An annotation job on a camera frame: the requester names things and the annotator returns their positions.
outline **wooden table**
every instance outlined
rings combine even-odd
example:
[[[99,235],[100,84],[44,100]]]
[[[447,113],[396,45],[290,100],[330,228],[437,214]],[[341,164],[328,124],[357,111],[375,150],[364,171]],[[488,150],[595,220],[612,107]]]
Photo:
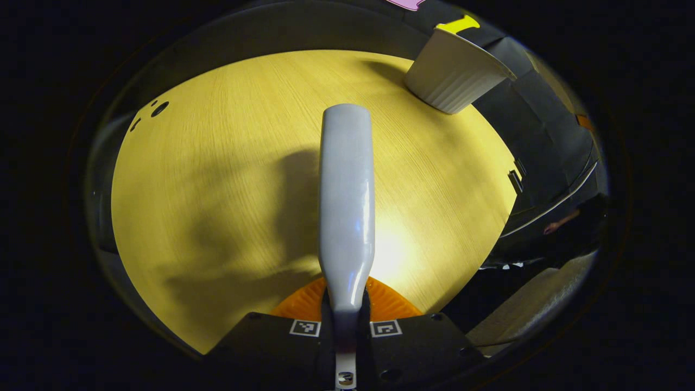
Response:
[[[164,324],[206,353],[244,314],[269,312],[320,275],[321,120],[340,103],[372,114],[371,276],[423,312],[470,280],[516,199],[514,158],[472,106],[447,115],[414,97],[402,82],[410,65],[360,51],[273,54],[200,75],[138,112],[116,164],[113,228]]]

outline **white ribbed cup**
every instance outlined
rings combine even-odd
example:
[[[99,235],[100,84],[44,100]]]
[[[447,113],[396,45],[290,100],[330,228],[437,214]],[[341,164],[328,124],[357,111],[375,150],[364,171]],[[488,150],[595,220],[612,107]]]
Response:
[[[495,56],[435,28],[405,75],[405,85],[434,108],[456,114],[507,77],[516,80]]]

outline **pink object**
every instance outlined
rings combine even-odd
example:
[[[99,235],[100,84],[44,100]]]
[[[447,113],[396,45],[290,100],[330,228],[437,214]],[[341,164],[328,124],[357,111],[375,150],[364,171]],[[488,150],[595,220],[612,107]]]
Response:
[[[397,5],[399,7],[403,7],[407,10],[417,11],[418,6],[424,0],[386,0],[386,1],[388,1],[389,3],[394,3],[395,5]]]

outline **light wood tabletop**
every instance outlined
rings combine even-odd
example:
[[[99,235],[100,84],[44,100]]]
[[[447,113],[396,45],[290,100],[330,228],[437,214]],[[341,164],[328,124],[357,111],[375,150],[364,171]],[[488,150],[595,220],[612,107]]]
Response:
[[[370,275],[423,312],[471,279],[514,205],[514,158],[473,106],[448,115],[412,95],[402,82],[411,64],[361,51],[273,54],[139,110],[113,177],[113,229],[133,285],[183,341],[207,353],[244,314],[269,312],[320,276],[318,154],[322,113],[335,104],[372,116]]]

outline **black background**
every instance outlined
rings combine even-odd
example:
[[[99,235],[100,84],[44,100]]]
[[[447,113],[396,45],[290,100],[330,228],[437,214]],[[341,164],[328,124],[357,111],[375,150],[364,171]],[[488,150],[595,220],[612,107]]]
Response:
[[[685,6],[595,0],[463,6],[536,51],[584,99],[610,104],[603,114],[624,136],[634,199],[623,261],[600,298],[550,347],[483,389],[685,389],[689,276],[682,222],[689,203],[678,199],[687,193]],[[74,245],[69,228],[76,223],[65,212],[79,201],[63,194],[77,182],[65,177],[75,126],[114,69],[148,40],[144,50],[155,54],[161,37],[225,7],[210,0],[10,3],[5,101],[15,115],[3,127],[10,175],[3,286],[12,389],[219,384],[147,329],[95,277],[96,264],[83,267],[92,255]]]

